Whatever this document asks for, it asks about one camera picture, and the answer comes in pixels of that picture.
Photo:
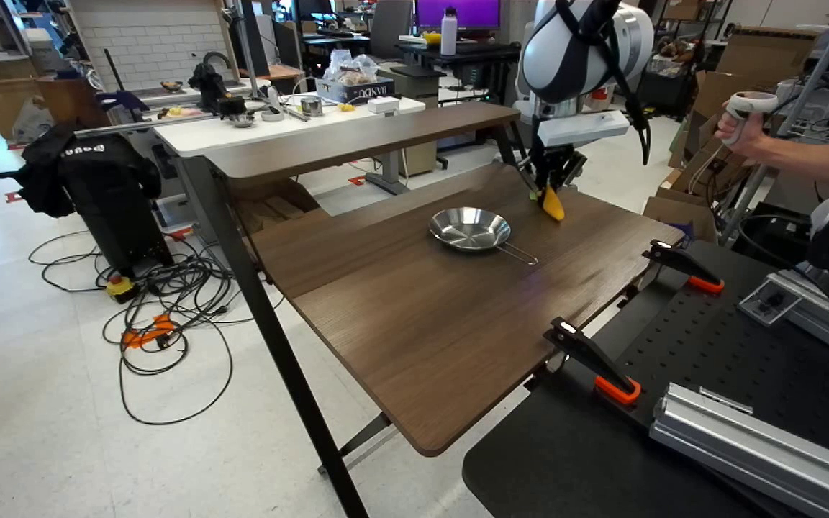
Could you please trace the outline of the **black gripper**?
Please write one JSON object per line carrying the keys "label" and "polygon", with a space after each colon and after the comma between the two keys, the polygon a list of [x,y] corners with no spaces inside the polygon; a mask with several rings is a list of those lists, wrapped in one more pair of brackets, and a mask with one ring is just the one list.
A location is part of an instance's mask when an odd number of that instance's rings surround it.
{"label": "black gripper", "polygon": [[544,188],[553,188],[565,199],[573,192],[573,179],[580,175],[588,158],[573,143],[544,146],[533,140],[530,146],[530,184],[533,202],[542,205]]}

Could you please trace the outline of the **person's forearm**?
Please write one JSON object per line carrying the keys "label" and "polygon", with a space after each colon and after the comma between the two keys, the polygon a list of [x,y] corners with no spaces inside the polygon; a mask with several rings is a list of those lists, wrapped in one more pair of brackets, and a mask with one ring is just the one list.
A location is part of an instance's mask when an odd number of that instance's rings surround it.
{"label": "person's forearm", "polygon": [[802,143],[775,139],[762,161],[795,175],[829,182],[829,143]]}

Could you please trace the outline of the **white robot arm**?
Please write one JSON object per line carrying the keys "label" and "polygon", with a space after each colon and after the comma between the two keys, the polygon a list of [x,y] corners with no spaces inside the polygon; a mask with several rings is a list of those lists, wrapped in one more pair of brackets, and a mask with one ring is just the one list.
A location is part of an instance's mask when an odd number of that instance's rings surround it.
{"label": "white robot arm", "polygon": [[518,61],[530,120],[530,199],[544,205],[569,182],[596,140],[593,116],[580,99],[612,84],[624,102],[624,128],[635,130],[642,161],[651,161],[651,125],[635,82],[652,56],[652,21],[624,0],[536,0],[533,23]]}

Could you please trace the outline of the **person's hand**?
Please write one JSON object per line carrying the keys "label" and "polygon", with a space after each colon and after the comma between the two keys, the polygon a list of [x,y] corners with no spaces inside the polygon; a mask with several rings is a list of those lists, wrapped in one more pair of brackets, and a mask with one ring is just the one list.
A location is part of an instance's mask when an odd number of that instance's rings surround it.
{"label": "person's hand", "polygon": [[762,161],[767,156],[770,139],[762,130],[762,116],[732,116],[721,112],[717,120],[717,139],[737,156]]}

